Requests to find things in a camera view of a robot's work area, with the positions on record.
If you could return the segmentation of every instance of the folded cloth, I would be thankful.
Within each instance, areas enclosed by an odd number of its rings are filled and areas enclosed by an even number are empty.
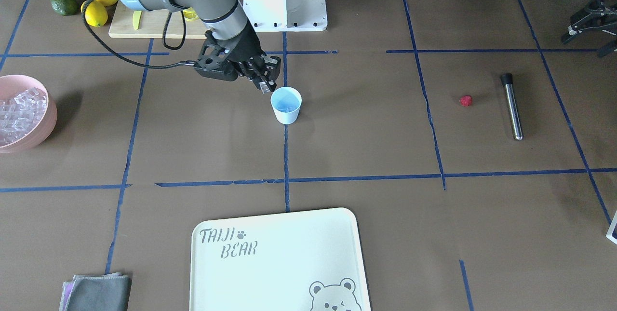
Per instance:
[[[59,311],[126,311],[130,284],[120,273],[75,275],[62,284]]]

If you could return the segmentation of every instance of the bear face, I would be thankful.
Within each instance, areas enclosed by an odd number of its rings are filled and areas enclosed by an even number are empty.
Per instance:
[[[332,285],[313,282],[310,285],[310,295],[313,296],[311,311],[362,311],[353,291],[355,283],[350,278]]]

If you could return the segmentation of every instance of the pink bowl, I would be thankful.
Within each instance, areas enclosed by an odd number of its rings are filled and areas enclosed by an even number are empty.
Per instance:
[[[30,88],[37,88],[47,94],[47,109],[40,122],[21,139],[8,145],[0,146],[0,153],[15,153],[33,148],[43,142],[51,134],[55,127],[55,120],[58,118],[58,111],[55,102],[47,92],[42,83],[30,76],[8,75],[0,76],[0,99],[9,100],[13,95],[26,91]]]

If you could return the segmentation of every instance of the wooden cutting board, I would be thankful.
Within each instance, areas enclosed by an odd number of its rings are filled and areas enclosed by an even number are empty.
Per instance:
[[[125,39],[161,39],[168,13],[168,10],[143,11],[139,29],[135,30],[133,29],[133,10],[118,3],[109,27],[109,36]],[[181,16],[181,12],[172,14],[172,20],[167,28],[166,37],[168,39],[182,38]],[[205,39],[205,31],[205,25],[199,19],[187,22],[187,39]]]

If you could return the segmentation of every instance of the white cup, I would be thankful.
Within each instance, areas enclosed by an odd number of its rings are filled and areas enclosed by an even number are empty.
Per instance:
[[[302,96],[296,89],[280,87],[270,97],[276,119],[282,124],[292,124],[298,118]]]

